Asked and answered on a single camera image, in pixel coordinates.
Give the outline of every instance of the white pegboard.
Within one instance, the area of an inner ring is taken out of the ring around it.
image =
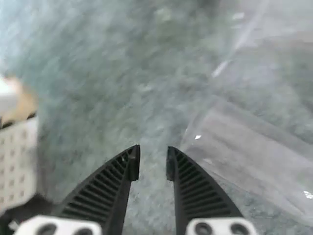
[[[253,224],[244,218],[193,219],[186,235],[258,235]]]
[[[102,235],[102,230],[94,222],[38,215],[23,222],[14,235]]]
[[[0,131],[0,214],[36,193],[37,131],[37,117]]]

